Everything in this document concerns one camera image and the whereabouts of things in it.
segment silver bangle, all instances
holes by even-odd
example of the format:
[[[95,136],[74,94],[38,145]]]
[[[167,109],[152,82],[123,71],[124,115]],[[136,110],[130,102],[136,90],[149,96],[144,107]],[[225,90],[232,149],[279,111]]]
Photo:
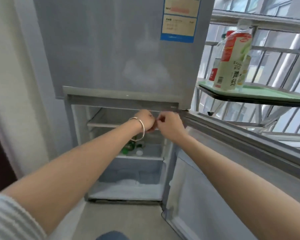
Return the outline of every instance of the silver bangle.
[[[128,121],[129,121],[129,120],[132,120],[132,119],[138,120],[138,121],[140,122],[140,124],[141,124],[141,126],[142,126],[142,129],[143,129],[143,134],[142,134],[142,137],[141,137],[140,139],[137,139],[137,140],[135,140],[135,139],[130,139],[130,140],[131,140],[131,141],[139,141],[139,140],[143,139],[144,136],[145,136],[145,132],[146,132],[145,126],[143,125],[142,121],[141,121],[139,118],[137,118],[137,117],[132,117],[132,118],[128,119]]]

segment green tray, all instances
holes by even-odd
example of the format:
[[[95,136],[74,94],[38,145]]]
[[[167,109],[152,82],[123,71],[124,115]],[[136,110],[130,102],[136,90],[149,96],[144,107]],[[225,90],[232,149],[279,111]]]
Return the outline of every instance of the green tray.
[[[253,98],[253,99],[263,99],[263,100],[273,100],[273,101],[300,102],[300,95],[277,91],[271,88],[243,85],[242,90],[239,92],[236,90],[222,91],[222,90],[214,89],[208,86],[205,81],[199,81],[198,84],[199,86],[204,87],[209,91],[221,96],[247,98],[247,99]]]

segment person's left hand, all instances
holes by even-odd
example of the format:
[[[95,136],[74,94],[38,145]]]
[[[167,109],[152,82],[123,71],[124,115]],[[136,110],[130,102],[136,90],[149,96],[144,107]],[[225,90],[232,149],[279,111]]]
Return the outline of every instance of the person's left hand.
[[[155,130],[156,119],[155,119],[155,117],[153,117],[153,115],[151,114],[151,112],[149,110],[141,109],[134,116],[142,121],[146,132],[152,132]]]

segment hand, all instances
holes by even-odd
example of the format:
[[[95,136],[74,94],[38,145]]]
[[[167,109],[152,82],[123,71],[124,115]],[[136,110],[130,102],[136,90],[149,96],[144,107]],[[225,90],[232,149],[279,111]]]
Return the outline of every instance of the hand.
[[[157,118],[157,126],[161,134],[174,143],[188,134],[177,113],[161,112]]]
[[[149,110],[141,109],[134,116],[142,121],[142,123],[144,125],[144,129],[145,129],[146,132],[151,132],[151,131],[155,130],[155,128],[156,128],[156,119],[153,117],[153,115],[150,113]]]

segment striped sleeve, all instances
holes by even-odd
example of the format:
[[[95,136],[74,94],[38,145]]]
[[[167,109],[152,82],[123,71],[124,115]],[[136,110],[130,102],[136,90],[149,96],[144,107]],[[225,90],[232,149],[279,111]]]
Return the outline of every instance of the striped sleeve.
[[[42,227],[14,199],[0,194],[0,240],[42,240]]]

